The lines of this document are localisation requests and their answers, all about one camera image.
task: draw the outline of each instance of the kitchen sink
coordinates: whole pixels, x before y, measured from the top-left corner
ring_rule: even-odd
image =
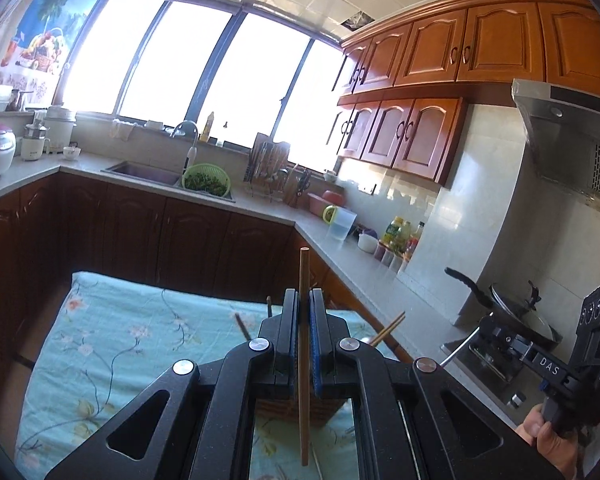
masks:
[[[153,182],[155,184],[164,184],[165,186],[177,187],[183,191],[189,193],[195,193],[203,196],[211,196],[213,198],[219,198],[220,200],[226,200],[227,202],[235,202],[234,197],[229,191],[227,196],[215,196],[207,193],[206,191],[193,191],[182,187],[182,175],[175,173],[174,171],[161,170],[160,168],[152,168],[151,166],[145,166],[144,164],[136,164],[135,162],[121,162],[115,166],[111,166],[106,170],[102,170],[105,173],[114,173],[129,176],[137,180],[144,180],[146,182]]]

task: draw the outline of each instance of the hand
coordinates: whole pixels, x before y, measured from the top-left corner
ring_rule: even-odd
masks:
[[[542,404],[534,406],[525,421],[516,428],[516,433],[530,446],[536,446],[538,453],[553,464],[566,478],[576,475],[578,459],[578,436],[573,433],[561,438],[555,433],[550,422],[545,422],[540,413]]]

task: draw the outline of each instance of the countertop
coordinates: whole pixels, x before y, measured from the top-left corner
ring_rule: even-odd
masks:
[[[236,185],[232,186],[235,199],[235,203],[232,203],[174,187],[102,172],[120,162],[122,161],[118,159],[84,152],[76,161],[65,160],[62,155],[43,155],[36,161],[23,161],[18,156],[13,159],[10,169],[0,176],[0,197],[30,182],[62,171],[294,225],[311,248],[382,324],[388,324],[401,311],[405,311],[406,319],[393,335],[413,358],[428,356],[440,362],[445,357],[440,349],[441,345],[467,335],[467,332],[451,325],[397,280],[394,272],[382,266],[371,254],[359,250],[352,240],[337,242],[327,237],[327,225],[308,211],[252,196],[250,192]],[[462,370],[453,363],[447,365],[446,370],[501,420],[512,426],[510,418]]]

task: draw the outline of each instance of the palm tree picture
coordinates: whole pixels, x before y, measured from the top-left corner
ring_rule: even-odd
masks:
[[[45,30],[48,27],[49,20],[51,18],[58,19],[62,13],[62,8],[66,5],[68,0],[42,0],[40,10],[38,11],[38,19],[41,22],[45,22]]]

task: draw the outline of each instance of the range hood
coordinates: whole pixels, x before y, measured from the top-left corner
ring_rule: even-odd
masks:
[[[600,199],[600,97],[520,79],[511,94],[540,176]]]

